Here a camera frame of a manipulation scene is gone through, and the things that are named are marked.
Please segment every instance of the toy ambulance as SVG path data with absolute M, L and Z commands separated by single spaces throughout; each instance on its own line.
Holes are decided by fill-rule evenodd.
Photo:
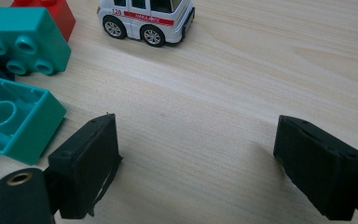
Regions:
M 186 37 L 195 11 L 192 0 L 100 0 L 97 15 L 113 38 L 128 36 L 161 47 Z

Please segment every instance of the wooden table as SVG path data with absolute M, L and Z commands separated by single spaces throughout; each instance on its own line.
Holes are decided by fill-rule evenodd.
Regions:
M 57 223 L 358 223 L 321 216 L 272 156 L 281 114 L 358 149 L 358 1 L 194 0 L 186 39 L 161 49 L 109 37 L 98 0 L 68 4 L 67 70 L 17 77 L 68 110 L 36 167 L 106 112 L 124 160 L 95 217 Z M 0 178 L 24 167 L 0 156 Z

